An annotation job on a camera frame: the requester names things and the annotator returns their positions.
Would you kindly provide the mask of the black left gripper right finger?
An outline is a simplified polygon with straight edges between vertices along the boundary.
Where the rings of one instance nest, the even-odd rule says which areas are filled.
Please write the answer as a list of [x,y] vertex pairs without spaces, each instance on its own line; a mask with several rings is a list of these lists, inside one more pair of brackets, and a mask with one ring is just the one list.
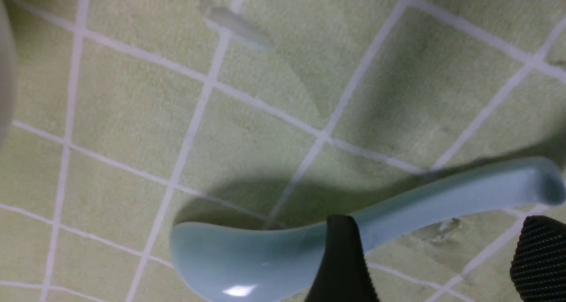
[[546,216],[526,217],[509,270],[524,302],[566,300],[566,226]]

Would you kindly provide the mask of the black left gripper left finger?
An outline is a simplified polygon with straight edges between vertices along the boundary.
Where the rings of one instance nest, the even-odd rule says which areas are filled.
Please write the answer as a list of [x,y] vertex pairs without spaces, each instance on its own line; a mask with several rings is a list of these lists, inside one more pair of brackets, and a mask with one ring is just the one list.
[[358,225],[348,215],[327,217],[323,259],[306,302],[378,302]]

